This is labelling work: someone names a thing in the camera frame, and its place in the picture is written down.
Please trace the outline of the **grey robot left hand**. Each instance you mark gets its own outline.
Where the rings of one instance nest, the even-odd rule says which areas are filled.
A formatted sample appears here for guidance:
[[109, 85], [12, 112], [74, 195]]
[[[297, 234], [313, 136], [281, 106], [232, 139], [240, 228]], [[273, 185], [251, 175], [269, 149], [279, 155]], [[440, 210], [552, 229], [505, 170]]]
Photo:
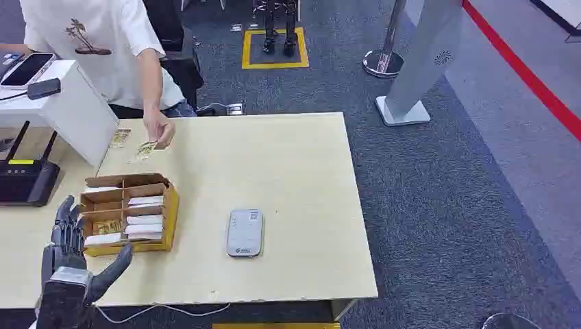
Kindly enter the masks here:
[[131, 264], [133, 246], [126, 244], [103, 271], [90, 271], [83, 227], [80, 207], [69, 195], [57, 209], [51, 240], [42, 251], [41, 294], [31, 328], [92, 328], [95, 302]]

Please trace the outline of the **person's left hand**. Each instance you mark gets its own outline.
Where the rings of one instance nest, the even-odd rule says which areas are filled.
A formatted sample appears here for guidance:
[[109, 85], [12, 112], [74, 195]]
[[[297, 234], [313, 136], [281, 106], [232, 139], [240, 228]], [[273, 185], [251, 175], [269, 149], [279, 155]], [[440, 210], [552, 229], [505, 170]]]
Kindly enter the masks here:
[[143, 112], [143, 123], [150, 143], [156, 143], [156, 149], [166, 149], [175, 136], [175, 124], [158, 109], [146, 109]]

